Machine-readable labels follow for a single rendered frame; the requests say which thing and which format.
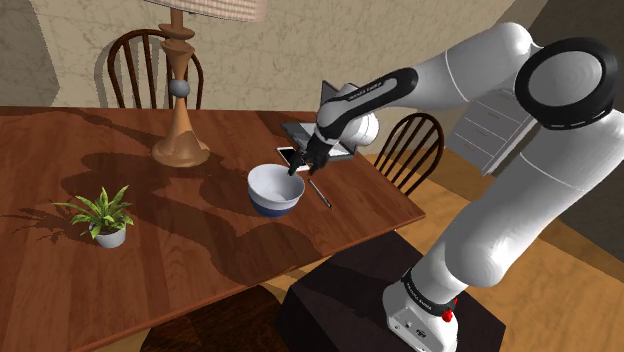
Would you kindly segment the dark wooden spindle chair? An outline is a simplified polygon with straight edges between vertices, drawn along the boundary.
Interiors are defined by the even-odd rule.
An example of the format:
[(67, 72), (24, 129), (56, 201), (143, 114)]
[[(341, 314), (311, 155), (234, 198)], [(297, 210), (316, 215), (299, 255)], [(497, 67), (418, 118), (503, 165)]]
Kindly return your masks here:
[[(123, 34), (112, 43), (106, 58), (106, 68), (119, 108), (126, 108), (121, 79), (122, 64), (126, 66), (134, 107), (157, 107), (158, 51), (164, 39), (168, 39), (168, 36), (161, 30), (137, 29)], [(146, 104), (141, 99), (142, 78), (146, 79), (149, 91)]]
[(406, 196), (411, 195), (439, 165), (445, 138), (439, 121), (427, 113), (401, 119), (390, 132), (374, 166)]

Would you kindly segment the dark robot stand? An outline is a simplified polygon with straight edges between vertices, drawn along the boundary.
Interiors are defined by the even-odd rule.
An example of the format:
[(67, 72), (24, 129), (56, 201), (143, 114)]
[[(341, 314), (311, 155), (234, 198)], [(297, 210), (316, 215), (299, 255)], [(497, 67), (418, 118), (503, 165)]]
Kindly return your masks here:
[(276, 330), (290, 352), (419, 352), (388, 327), (382, 294), (423, 257), (395, 231), (345, 249), (289, 288)]

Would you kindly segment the grey laptop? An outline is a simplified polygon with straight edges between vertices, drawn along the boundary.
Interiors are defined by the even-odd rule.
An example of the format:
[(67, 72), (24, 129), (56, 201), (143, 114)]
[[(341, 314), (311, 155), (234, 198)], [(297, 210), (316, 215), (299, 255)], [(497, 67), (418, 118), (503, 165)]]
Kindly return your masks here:
[[(320, 105), (323, 105), (327, 100), (333, 98), (337, 93), (338, 89), (335, 86), (323, 80), (321, 84)], [(309, 139), (314, 133), (313, 123), (285, 122), (281, 124), (281, 127), (299, 149), (307, 146)], [(328, 161), (350, 160), (356, 153), (356, 146), (339, 142), (330, 150)]]

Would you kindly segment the wooden table lamp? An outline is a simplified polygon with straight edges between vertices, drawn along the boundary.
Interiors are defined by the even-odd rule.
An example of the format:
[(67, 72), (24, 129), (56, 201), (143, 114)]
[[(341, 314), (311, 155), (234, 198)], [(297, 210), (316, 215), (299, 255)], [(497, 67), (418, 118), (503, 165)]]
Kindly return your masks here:
[(171, 124), (166, 137), (151, 151), (159, 163), (171, 167), (193, 167), (207, 161), (210, 150), (196, 137), (188, 115), (186, 97), (190, 85), (185, 78), (194, 48), (187, 42), (195, 32), (184, 25), (184, 15), (203, 16), (239, 22), (260, 22), (265, 19), (268, 0), (145, 0), (170, 10), (170, 22), (159, 28), (168, 38), (161, 42), (171, 64), (173, 78), (169, 93), (175, 97)]

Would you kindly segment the white chest of drawers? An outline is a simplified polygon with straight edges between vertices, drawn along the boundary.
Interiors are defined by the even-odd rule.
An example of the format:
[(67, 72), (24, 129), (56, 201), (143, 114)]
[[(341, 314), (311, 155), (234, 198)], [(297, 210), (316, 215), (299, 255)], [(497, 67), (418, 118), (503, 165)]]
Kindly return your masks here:
[(445, 147), (491, 174), (535, 124), (511, 92), (495, 90), (470, 103)]

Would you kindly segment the green plant in white pot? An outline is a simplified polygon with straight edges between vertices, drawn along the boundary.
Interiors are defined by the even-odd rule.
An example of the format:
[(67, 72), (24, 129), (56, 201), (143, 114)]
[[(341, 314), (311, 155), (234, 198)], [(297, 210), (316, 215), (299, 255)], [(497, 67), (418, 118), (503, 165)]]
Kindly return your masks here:
[(127, 226), (133, 226), (133, 219), (125, 212), (130, 206), (129, 202), (123, 201), (123, 196), (128, 185), (123, 186), (116, 195), (110, 199), (104, 187), (99, 196), (91, 201), (85, 197), (76, 195), (86, 208), (72, 203), (54, 202), (55, 206), (69, 207), (77, 211), (71, 218), (71, 224), (88, 223), (89, 227), (81, 235), (88, 234), (102, 248), (112, 249), (121, 246), (126, 240)]

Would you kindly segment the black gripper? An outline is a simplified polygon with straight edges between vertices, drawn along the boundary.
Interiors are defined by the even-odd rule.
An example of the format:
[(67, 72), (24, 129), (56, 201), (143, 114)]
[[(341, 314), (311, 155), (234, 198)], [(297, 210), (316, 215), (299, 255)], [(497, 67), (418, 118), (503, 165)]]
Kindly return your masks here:
[(306, 170), (307, 163), (311, 165), (309, 174), (313, 175), (327, 164), (329, 152), (336, 144), (337, 140), (324, 140), (314, 133), (306, 145), (303, 156), (300, 153), (294, 153), (290, 157), (288, 175), (292, 176), (300, 169)]

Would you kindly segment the grey pen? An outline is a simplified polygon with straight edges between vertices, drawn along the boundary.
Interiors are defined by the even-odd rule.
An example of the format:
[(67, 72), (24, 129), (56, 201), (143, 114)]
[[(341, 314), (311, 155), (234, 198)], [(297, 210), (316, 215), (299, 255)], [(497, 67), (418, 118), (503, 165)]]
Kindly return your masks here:
[(320, 191), (320, 189), (316, 186), (316, 184), (311, 180), (308, 179), (308, 183), (310, 184), (310, 186), (312, 187), (312, 189), (314, 190), (314, 192), (319, 196), (319, 198), (322, 200), (322, 202), (329, 208), (329, 209), (333, 209), (332, 204), (330, 203), (330, 201), (325, 197), (325, 195)]

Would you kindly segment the white phone with black screen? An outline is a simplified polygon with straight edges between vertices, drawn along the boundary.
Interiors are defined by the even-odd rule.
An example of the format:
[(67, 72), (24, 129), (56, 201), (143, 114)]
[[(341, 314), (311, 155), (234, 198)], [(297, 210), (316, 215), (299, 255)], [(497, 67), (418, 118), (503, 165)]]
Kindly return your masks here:
[[(278, 147), (277, 152), (282, 157), (287, 166), (290, 166), (290, 162), (293, 160), (293, 155), (297, 153), (297, 150), (294, 147)], [(308, 171), (310, 169), (309, 165), (306, 163), (302, 163), (297, 169), (297, 172)]]

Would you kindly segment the white bowl with blue base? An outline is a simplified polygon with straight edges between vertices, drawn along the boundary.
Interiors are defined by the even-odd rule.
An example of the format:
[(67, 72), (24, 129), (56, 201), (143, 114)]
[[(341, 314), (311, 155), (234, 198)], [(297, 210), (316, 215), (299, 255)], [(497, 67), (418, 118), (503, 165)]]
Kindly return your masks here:
[(277, 218), (291, 211), (305, 190), (305, 182), (289, 168), (261, 164), (247, 175), (248, 195), (255, 211), (263, 217)]

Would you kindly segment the brown wooden table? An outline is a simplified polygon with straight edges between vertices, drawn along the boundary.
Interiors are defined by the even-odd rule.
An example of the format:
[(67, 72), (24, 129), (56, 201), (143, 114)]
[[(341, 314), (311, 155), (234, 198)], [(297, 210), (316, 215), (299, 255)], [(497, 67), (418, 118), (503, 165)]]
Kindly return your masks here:
[[(209, 159), (156, 162), (167, 109), (0, 107), (0, 352), (91, 352), (352, 245), (418, 221), (422, 210), (356, 156), (308, 180), (296, 207), (253, 209), (248, 172), (279, 163), (285, 122), (310, 112), (194, 110)], [(71, 224), (104, 187), (134, 225), (102, 248)]]

